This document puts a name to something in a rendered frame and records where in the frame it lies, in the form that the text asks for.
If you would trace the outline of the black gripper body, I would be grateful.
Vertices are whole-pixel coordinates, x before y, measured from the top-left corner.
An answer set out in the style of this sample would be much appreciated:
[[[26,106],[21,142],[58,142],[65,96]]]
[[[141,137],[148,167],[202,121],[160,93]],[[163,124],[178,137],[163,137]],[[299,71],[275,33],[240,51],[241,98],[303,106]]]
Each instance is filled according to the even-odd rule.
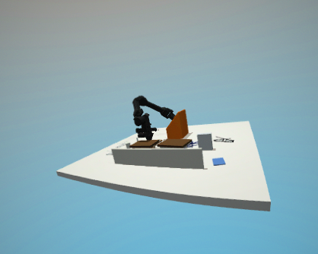
[[[153,131],[157,131],[157,128],[151,128],[151,123],[145,123],[142,125],[143,132],[138,134],[138,138],[145,138],[149,136]]]

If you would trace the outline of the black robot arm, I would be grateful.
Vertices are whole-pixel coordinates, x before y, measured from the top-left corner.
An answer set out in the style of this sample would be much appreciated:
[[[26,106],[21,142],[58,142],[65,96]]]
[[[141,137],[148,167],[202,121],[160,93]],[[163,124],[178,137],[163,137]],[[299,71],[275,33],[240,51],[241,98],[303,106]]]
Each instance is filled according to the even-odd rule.
[[[153,110],[158,111],[163,117],[165,117],[166,119],[170,118],[171,120],[173,120],[173,118],[175,117],[175,115],[173,114],[173,110],[166,108],[166,107],[160,107],[158,105],[155,105],[149,101],[147,101],[147,99],[142,96],[139,95],[137,97],[135,97],[132,101],[133,107],[134,107],[134,112],[133,112],[133,116],[134,116],[134,123],[136,126],[140,126],[143,125],[145,123],[149,123],[149,117],[150,116],[148,113],[145,113],[143,116],[143,109],[140,108],[140,106],[147,106],[152,108]],[[168,115],[169,114],[169,115]],[[143,132],[143,127],[136,128],[135,132],[136,133],[141,133]]]

